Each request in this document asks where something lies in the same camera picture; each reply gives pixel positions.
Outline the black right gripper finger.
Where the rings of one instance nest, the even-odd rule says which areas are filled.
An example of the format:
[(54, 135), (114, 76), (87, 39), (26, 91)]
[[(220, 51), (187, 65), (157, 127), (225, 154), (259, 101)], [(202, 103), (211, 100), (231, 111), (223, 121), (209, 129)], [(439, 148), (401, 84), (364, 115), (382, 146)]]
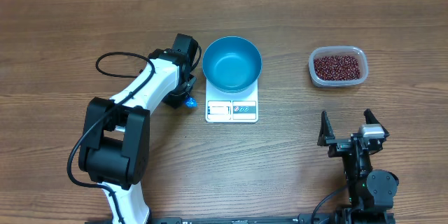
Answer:
[(367, 108), (364, 112), (363, 115), (365, 116), (365, 121), (367, 124), (378, 124), (381, 126), (381, 128), (384, 131), (384, 136), (385, 137), (389, 137), (389, 131), (375, 118), (373, 112)]
[(333, 128), (330, 124), (328, 114), (326, 111), (321, 113), (321, 128), (318, 136), (317, 145), (318, 146), (329, 146), (335, 141), (335, 135)]

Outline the blue measuring scoop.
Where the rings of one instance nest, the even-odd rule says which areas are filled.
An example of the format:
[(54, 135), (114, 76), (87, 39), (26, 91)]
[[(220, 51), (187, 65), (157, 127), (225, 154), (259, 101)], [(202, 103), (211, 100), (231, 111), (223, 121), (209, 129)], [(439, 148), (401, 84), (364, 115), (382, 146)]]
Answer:
[(191, 97), (191, 96), (189, 96), (189, 97), (187, 97), (187, 98), (185, 99), (184, 104), (185, 104), (188, 108), (195, 108), (195, 107), (197, 107), (197, 101), (196, 101), (193, 97)]

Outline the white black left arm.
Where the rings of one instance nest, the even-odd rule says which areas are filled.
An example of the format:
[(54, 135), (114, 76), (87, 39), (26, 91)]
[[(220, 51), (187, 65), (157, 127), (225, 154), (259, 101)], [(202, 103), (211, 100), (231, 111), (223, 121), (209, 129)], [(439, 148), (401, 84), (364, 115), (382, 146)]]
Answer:
[(103, 190), (110, 223), (149, 223), (141, 180), (148, 165), (151, 113), (160, 103), (178, 108), (190, 98), (191, 74), (202, 49), (191, 36), (177, 34), (168, 49), (143, 57), (144, 70), (110, 99), (95, 97), (87, 106), (83, 135), (67, 161), (72, 183)]

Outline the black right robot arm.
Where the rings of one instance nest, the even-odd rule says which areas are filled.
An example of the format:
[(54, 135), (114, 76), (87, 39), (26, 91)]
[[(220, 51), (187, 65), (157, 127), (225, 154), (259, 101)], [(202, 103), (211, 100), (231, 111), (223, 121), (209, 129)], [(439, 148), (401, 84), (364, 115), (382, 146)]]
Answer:
[(321, 113), (321, 129), (317, 145), (328, 148), (330, 158), (342, 158), (346, 185), (318, 203), (311, 214), (317, 221), (317, 211), (334, 195), (347, 190), (349, 203), (337, 207), (324, 223), (378, 223), (393, 224), (395, 218), (387, 211), (393, 208), (399, 179), (389, 171), (374, 169), (370, 157), (383, 149), (389, 132), (375, 118), (370, 109), (363, 112), (365, 124), (345, 139), (337, 139), (325, 111)]

